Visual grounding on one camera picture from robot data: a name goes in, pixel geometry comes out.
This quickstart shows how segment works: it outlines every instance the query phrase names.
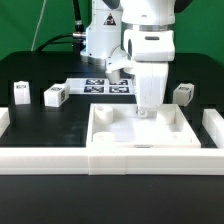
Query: white tray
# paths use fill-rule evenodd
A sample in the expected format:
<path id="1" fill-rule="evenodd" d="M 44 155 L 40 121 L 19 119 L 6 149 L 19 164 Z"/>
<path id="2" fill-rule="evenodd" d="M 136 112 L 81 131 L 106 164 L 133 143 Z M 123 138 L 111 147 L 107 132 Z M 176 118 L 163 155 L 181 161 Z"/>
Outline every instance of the white tray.
<path id="1" fill-rule="evenodd" d="M 87 147 L 122 148 L 200 148 L 195 133 L 176 104 L 166 105 L 175 111 L 173 122 L 161 123 L 156 116 L 139 118 L 134 104 L 92 104 L 89 114 Z M 113 108 L 112 122 L 96 121 L 96 110 Z M 114 136 L 114 139 L 101 141 L 96 134 Z"/>

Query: white block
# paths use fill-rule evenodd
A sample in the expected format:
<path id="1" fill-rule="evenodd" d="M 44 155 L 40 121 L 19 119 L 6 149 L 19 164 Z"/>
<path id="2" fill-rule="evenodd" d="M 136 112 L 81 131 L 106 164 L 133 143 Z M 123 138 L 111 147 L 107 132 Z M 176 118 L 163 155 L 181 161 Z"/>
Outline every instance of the white block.
<path id="1" fill-rule="evenodd" d="M 54 84 L 44 92 L 44 103 L 48 107 L 60 107 L 69 98 L 68 84 Z"/>
<path id="2" fill-rule="evenodd" d="M 193 95 L 194 85 L 180 84 L 173 92 L 173 104 L 186 107 L 193 99 Z"/>
<path id="3" fill-rule="evenodd" d="M 9 124 L 10 119 L 8 108 L 0 108 L 0 137 L 3 135 Z"/>
<path id="4" fill-rule="evenodd" d="M 29 82 L 14 82 L 15 104 L 30 104 Z"/>
<path id="5" fill-rule="evenodd" d="M 224 148 L 224 119 L 215 109 L 205 109 L 202 124 L 218 148 Z"/>

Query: white box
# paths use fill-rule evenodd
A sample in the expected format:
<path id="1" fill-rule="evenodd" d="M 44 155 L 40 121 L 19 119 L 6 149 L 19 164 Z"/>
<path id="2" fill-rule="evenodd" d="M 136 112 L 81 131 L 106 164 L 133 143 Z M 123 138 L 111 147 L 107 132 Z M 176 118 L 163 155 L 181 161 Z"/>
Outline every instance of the white box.
<path id="1" fill-rule="evenodd" d="M 6 107 L 0 108 L 0 137 L 3 135 L 9 124 L 10 119 L 8 108 Z"/>
<path id="2" fill-rule="evenodd" d="M 95 119 L 96 108 L 103 111 L 103 108 L 108 106 L 113 108 L 113 121 L 100 123 Z M 174 109 L 173 123 L 170 110 L 167 110 L 169 122 L 163 123 L 160 122 L 161 118 L 139 118 L 136 114 L 137 105 L 134 104 L 91 104 L 86 146 L 94 149 L 200 148 L 199 140 L 178 105 L 162 107 L 164 106 Z M 98 141 L 95 140 L 97 133 L 102 133 Z"/>
<path id="3" fill-rule="evenodd" d="M 15 104 L 30 104 L 30 87 L 29 82 L 14 82 Z"/>
<path id="4" fill-rule="evenodd" d="M 60 107 L 69 98 L 68 84 L 54 84 L 44 92 L 44 103 L 48 107 Z"/>
<path id="5" fill-rule="evenodd" d="M 193 95 L 194 85 L 180 84 L 173 92 L 173 104 L 186 107 L 193 99 Z"/>

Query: cable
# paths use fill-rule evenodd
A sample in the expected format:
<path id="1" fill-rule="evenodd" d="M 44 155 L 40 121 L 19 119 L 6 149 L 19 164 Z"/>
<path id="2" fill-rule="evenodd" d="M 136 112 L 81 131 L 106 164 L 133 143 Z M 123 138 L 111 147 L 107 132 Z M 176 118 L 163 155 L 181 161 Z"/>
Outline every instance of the cable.
<path id="1" fill-rule="evenodd" d="M 82 33 L 84 31 L 84 25 L 82 23 L 78 0 L 73 0 L 73 7 L 74 7 L 74 14 L 75 14 L 75 29 L 77 32 Z"/>
<path id="2" fill-rule="evenodd" d="M 49 39 L 48 41 L 46 41 L 41 46 L 39 46 L 36 49 L 36 51 L 42 51 L 49 44 L 62 43 L 62 42 L 54 42 L 54 41 L 59 40 L 59 39 L 62 39 L 62 38 L 66 38 L 66 37 L 73 37 L 73 35 L 72 35 L 72 33 L 65 33 L 65 34 L 61 34 L 61 35 L 58 35 L 56 37 L 53 37 L 53 38 Z"/>
<path id="3" fill-rule="evenodd" d="M 36 51 L 37 52 L 41 52 L 45 47 L 47 47 L 48 45 L 54 45 L 54 44 L 80 44 L 78 42 L 73 42 L 73 41 L 60 41 L 60 42 L 46 42 L 44 44 L 42 44 L 41 46 L 39 46 Z"/>
<path id="4" fill-rule="evenodd" d="M 53 37 L 53 38 L 49 39 L 45 43 L 50 43 L 50 42 L 53 42 L 55 40 L 59 40 L 59 39 L 65 38 L 65 37 L 73 37 L 73 34 L 72 33 L 61 34 L 61 35 L 58 35 L 56 37 Z"/>
<path id="5" fill-rule="evenodd" d="M 37 35 L 38 35 L 39 28 L 40 28 L 40 25 L 41 25 L 41 22 L 42 22 L 42 19 L 43 19 L 46 4 L 47 4 L 47 0 L 44 0 L 43 5 L 42 5 L 42 9 L 41 9 L 41 13 L 40 13 L 40 18 L 39 18 L 39 21 L 38 21 L 38 24 L 37 24 L 37 27 L 36 27 L 36 31 L 35 31 L 35 35 L 34 35 L 34 38 L 33 38 L 33 44 L 32 44 L 32 47 L 31 47 L 31 51 L 34 51 Z"/>

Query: small white block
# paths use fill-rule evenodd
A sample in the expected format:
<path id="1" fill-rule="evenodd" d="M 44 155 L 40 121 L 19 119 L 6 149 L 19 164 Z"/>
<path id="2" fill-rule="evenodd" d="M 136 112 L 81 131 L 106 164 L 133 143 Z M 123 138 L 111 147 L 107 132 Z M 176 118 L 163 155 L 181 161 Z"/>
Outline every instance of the small white block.
<path id="1" fill-rule="evenodd" d="M 0 137 L 3 135 L 9 124 L 10 119 L 8 108 L 0 108 Z"/>
<path id="2" fill-rule="evenodd" d="M 69 98 L 68 84 L 54 84 L 44 92 L 44 103 L 48 107 L 60 107 Z"/>
<path id="3" fill-rule="evenodd" d="M 182 83 L 173 92 L 173 104 L 186 107 L 193 99 L 193 95 L 194 85 Z"/>
<path id="4" fill-rule="evenodd" d="M 14 82 L 15 104 L 30 104 L 29 82 Z"/>

